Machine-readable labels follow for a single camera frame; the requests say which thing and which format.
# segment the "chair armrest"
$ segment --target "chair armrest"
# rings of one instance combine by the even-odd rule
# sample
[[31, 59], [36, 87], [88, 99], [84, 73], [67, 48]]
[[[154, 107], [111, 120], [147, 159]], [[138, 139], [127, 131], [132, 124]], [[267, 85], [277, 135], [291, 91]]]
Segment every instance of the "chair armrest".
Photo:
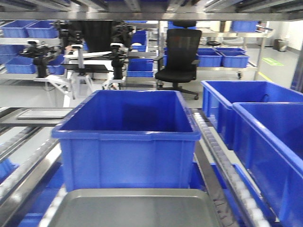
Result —
[[199, 63], [200, 60], [197, 59], [197, 60], [193, 60], [191, 64], [197, 66]]
[[163, 58], [163, 56], [158, 56], [158, 57], [154, 58], [153, 61], [159, 61], [159, 60], [161, 60], [162, 58]]
[[163, 67], [163, 56], [162, 55], [158, 56], [158, 57], [154, 58], [153, 61], [154, 62], [156, 61], [158, 63], [157, 66], [158, 66], [158, 72], [159, 72]]

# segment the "cable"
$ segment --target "cable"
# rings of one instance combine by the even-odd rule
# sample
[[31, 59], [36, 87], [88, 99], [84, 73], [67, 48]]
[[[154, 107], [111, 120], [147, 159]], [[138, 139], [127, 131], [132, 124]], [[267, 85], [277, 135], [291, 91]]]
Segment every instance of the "cable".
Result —
[[46, 92], [50, 92], [50, 91], [53, 91], [53, 90], [55, 90], [56, 89], [56, 87], [53, 87], [52, 89], [50, 89], [50, 90], [46, 90], [46, 89], [44, 89], [44, 86], [41, 86], [41, 88], [44, 90], [44, 91], [46, 91]]

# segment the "bin handle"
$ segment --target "bin handle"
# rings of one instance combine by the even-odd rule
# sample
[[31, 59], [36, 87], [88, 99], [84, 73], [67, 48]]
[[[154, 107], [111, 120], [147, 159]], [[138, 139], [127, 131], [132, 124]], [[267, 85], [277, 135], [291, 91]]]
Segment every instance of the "bin handle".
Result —
[[263, 95], [263, 97], [262, 97], [262, 99], [261, 99], [261, 102], [263, 102], [263, 103], [269, 102], [269, 94]]

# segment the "robotic arm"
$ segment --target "robotic arm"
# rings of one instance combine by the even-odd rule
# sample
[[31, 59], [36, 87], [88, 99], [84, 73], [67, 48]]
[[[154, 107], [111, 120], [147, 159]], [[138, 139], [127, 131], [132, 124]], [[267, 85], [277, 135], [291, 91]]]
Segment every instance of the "robotic arm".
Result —
[[20, 53], [21, 56], [33, 58], [34, 65], [37, 66], [38, 78], [47, 77], [47, 64], [56, 59], [60, 50], [54, 46], [39, 45], [38, 40], [28, 40], [29, 46]]

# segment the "white wall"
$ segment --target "white wall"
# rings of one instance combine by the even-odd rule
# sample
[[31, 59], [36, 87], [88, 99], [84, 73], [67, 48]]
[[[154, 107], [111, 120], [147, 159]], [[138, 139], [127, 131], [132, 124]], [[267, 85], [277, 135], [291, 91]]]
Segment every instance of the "white wall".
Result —
[[289, 46], [301, 50], [303, 41], [303, 20], [289, 22]]

